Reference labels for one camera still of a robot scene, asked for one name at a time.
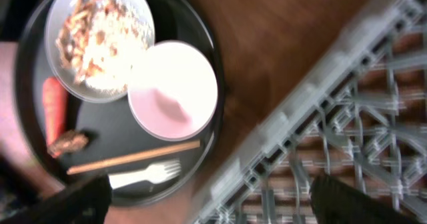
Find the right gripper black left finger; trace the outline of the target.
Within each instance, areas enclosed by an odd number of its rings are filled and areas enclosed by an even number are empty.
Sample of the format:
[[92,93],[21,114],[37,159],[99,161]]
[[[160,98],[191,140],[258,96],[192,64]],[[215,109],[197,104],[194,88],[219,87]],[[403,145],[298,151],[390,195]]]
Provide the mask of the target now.
[[41,201],[1,224],[103,224],[112,200],[107,175],[77,181],[50,198]]

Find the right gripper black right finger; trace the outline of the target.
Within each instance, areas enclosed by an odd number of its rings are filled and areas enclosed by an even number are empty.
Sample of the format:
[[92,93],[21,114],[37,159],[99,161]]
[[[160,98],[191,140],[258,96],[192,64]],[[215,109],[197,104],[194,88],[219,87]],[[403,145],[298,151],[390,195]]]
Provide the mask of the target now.
[[419,224],[329,175],[313,180],[310,203],[319,224]]

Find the pink bowl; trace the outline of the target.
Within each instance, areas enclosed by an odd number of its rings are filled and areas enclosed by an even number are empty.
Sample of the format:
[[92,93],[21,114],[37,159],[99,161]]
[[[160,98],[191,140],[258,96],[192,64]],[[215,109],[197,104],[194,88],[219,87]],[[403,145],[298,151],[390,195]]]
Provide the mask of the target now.
[[182,141],[197,135],[214,116],[218,81],[199,49],[183,41],[162,41],[132,69],[127,98],[146,132],[165,141]]

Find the grey plate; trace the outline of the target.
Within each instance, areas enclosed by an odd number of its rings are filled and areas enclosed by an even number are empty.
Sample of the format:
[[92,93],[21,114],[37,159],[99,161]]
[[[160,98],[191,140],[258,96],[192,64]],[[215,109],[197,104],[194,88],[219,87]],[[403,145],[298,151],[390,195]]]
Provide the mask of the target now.
[[[139,21],[148,24],[151,33],[147,36],[147,44],[151,47],[155,42],[155,27],[151,9],[147,0],[119,0],[136,14]],[[88,87],[86,84],[75,84],[75,72],[61,67],[59,50],[55,40],[64,22],[73,12],[77,0],[53,0],[47,14],[44,31],[44,48],[47,62],[60,84],[75,97],[90,103],[109,103],[127,95],[123,91],[101,91]]]

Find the rice and peanut shell scraps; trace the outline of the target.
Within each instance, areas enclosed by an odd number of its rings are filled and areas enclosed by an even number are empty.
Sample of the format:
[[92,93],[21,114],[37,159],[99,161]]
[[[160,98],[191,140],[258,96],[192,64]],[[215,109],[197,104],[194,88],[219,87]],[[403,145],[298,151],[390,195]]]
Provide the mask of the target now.
[[127,89],[132,62],[149,48],[154,30],[122,0],[77,0],[55,44],[73,83],[102,92]]

